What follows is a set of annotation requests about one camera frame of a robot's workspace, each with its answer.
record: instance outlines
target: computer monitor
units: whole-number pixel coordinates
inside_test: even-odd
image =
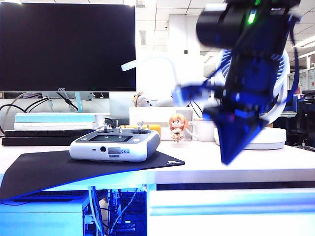
[[[135,9],[0,3],[1,92],[136,91]]]

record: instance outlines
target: yellow object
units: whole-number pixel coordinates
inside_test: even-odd
[[[161,126],[159,124],[149,124],[149,129],[151,130],[155,130],[158,132],[158,134],[161,136]],[[128,125],[128,124],[123,124],[120,126],[121,128],[131,128],[131,129],[137,129],[138,128],[138,125]],[[144,124],[142,126],[143,129],[146,129],[147,128],[147,125]]]

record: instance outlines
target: robotic arm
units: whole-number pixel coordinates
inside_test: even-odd
[[[226,0],[224,7],[206,7],[197,21],[196,32],[206,46],[231,49],[231,60],[224,86],[210,86],[209,80],[201,86],[175,88],[173,98],[180,103],[200,96],[204,90],[214,90],[222,103],[205,107],[218,128],[221,160],[229,164],[239,152],[268,124],[260,113],[273,102],[274,86],[285,43],[299,19],[289,15],[291,7],[300,0]],[[298,69],[297,51],[295,50]],[[224,66],[224,58],[211,78]],[[298,72],[291,98],[298,84]]]

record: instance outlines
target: white round base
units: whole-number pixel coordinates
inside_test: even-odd
[[[215,128],[214,137],[217,145],[220,145],[218,129]],[[286,142],[286,130],[279,128],[263,128],[260,133],[244,148],[249,150],[273,150],[284,147]]]

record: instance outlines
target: controller screen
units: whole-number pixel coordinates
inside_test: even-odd
[[[127,135],[96,135],[95,137],[91,138],[90,141],[110,141],[110,142],[126,142],[132,136]]]

